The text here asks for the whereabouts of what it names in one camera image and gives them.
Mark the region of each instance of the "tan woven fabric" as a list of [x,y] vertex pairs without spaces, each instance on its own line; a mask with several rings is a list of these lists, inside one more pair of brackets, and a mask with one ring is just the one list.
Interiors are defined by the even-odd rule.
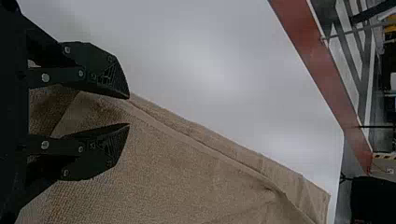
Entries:
[[115,168],[89,181],[58,182],[17,223],[326,223],[325,191],[134,95],[120,101],[79,93],[52,135],[119,122],[131,123],[131,131]]

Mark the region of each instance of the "burlap sack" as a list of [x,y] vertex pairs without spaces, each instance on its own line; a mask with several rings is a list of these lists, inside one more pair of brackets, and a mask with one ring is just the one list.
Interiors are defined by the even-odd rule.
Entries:
[[55,137],[119,122],[131,130],[115,168],[88,181],[59,181],[17,223],[326,223],[328,193],[135,95],[121,101],[81,92],[67,109],[40,106],[31,118],[31,130],[43,134],[53,122],[40,118],[60,120]]

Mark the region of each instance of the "screw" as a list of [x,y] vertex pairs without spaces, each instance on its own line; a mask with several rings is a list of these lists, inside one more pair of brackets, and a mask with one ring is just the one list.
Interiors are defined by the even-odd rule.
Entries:
[[43,82],[49,82],[50,81],[50,76],[47,74],[47,73],[43,73],[42,75],[41,75],[41,80],[43,81]]
[[110,63],[114,62],[113,56],[108,55],[108,56],[107,56],[107,61],[110,62]]
[[69,54],[69,53],[70,53],[70,47],[67,47],[67,46],[64,47],[64,52],[67,53],[67,54]]
[[111,167],[113,165],[113,161],[107,161],[106,165],[107,165],[107,167]]
[[67,177],[70,174],[69,170],[64,170],[64,177]]
[[41,143],[41,149],[46,150],[47,148],[49,148],[50,146],[50,142],[49,141],[43,141]]

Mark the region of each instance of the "black object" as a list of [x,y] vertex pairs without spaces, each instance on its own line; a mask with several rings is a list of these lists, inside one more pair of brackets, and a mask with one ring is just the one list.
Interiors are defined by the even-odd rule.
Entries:
[[363,220],[372,224],[394,223],[393,205],[396,183],[369,176],[352,180],[350,206],[352,220]]
[[[0,223],[14,223],[56,181],[93,178],[115,166],[129,132],[129,124],[115,124],[61,139],[29,134],[29,89],[62,84],[121,99],[130,93],[114,55],[89,43],[58,43],[15,0],[0,0],[0,27]],[[28,60],[40,67],[28,68]]]
[[375,7],[370,7],[368,9],[364,10],[363,12],[350,17],[349,20],[352,24],[357,24],[359,22],[370,20],[375,15],[385,12],[393,7],[396,7],[396,1],[395,0],[386,0],[385,2],[379,3]]

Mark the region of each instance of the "bolt head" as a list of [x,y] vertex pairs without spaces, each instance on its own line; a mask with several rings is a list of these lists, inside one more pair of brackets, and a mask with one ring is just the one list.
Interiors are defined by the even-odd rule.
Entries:
[[67,177],[69,174],[70,174],[69,170],[64,170],[64,173],[63,173],[64,177]]
[[50,142],[49,141],[43,141],[41,143],[41,149],[46,150],[49,147],[50,147]]
[[67,46],[64,47],[64,52],[65,52],[65,53],[69,54],[70,51],[71,51],[70,47],[67,47]]
[[50,75],[48,75],[47,73],[43,73],[43,74],[41,75],[41,80],[42,80],[43,82],[45,82],[45,83],[49,82],[49,81],[50,81]]

